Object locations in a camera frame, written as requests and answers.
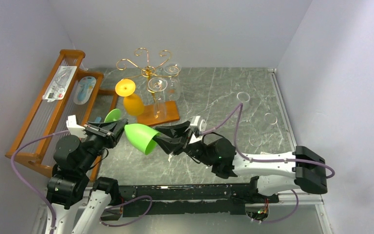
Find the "green plastic wine glass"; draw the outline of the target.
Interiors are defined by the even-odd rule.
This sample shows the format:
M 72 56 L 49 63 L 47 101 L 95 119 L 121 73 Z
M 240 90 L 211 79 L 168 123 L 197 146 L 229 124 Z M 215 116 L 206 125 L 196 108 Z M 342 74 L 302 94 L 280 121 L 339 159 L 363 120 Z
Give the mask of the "green plastic wine glass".
M 113 109 L 107 114 L 103 122 L 110 122 L 119 119 L 123 119 L 121 118 L 121 111 L 119 109 Z M 157 145 L 153 138 L 155 136 L 159 136 L 160 133 L 147 125 L 140 123 L 129 123 L 128 121 L 128 124 L 124 127 L 123 135 L 126 136 L 128 142 L 134 148 L 145 155 L 148 155 Z

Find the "orange plastic wine glass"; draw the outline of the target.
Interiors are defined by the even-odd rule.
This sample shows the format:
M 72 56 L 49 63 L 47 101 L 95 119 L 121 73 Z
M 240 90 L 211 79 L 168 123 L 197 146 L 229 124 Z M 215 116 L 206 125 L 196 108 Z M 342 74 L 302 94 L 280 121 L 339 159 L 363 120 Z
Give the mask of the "orange plastic wine glass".
M 115 92 L 123 98 L 123 106 L 131 116 L 139 116 L 144 112 L 142 99 L 135 93 L 136 84 L 133 80 L 125 78 L 115 86 Z

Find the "clear wine glass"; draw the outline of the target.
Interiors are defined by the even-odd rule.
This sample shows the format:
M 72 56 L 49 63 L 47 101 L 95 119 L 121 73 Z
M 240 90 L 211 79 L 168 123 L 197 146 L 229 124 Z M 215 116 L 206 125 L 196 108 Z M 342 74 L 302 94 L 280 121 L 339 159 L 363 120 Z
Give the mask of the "clear wine glass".
M 181 65 L 177 62 L 172 62 L 164 66 L 163 70 L 168 78 L 167 97 L 170 101 L 177 101 L 181 96 L 181 85 L 177 78 L 181 71 Z

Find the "clear champagne flute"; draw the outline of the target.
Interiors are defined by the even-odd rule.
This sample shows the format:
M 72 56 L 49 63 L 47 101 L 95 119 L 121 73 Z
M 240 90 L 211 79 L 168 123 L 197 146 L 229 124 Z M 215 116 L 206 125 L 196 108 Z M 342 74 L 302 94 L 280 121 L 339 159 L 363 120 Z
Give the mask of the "clear champagne flute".
M 165 120 L 166 118 L 166 88 L 167 81 L 161 77 L 151 78 L 148 82 L 148 90 L 153 95 L 153 115 L 157 120 Z

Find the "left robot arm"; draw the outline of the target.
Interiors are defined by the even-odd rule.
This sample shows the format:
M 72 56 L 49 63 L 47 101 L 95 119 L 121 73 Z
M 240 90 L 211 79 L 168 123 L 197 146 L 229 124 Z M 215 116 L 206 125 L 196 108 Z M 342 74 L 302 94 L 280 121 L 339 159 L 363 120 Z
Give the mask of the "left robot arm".
M 118 181 L 100 177 L 93 183 L 82 216 L 74 222 L 90 181 L 87 172 L 104 150 L 118 144 L 127 124 L 124 118 L 81 126 L 75 116 L 68 117 L 66 125 L 70 133 L 56 143 L 56 164 L 47 184 L 47 234 L 90 234 L 107 206 L 123 204 Z

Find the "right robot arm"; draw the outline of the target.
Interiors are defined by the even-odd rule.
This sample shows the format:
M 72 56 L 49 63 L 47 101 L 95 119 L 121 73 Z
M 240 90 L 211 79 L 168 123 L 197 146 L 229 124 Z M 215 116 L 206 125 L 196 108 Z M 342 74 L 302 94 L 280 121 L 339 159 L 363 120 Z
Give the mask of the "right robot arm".
M 245 154 L 224 136 L 206 144 L 189 121 L 175 126 L 156 127 L 152 140 L 167 154 L 185 153 L 196 163 L 211 167 L 212 173 L 222 179 L 253 175 L 255 185 L 248 196 L 254 202 L 278 192 L 301 189 L 306 193 L 322 195 L 328 192 L 325 159 L 305 146 L 278 154 Z

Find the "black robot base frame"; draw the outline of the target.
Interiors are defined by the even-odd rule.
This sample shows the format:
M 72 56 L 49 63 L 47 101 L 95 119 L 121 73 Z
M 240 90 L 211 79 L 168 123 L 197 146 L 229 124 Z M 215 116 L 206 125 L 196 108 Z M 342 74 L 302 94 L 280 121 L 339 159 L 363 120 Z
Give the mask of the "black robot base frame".
M 277 194 L 263 196 L 249 183 L 188 184 L 188 185 L 128 185 L 120 186 L 123 201 L 140 197 L 123 209 L 104 211 L 102 221 L 117 221 L 121 217 L 147 215 L 182 215 L 228 213 L 245 214 L 247 204 L 278 203 Z

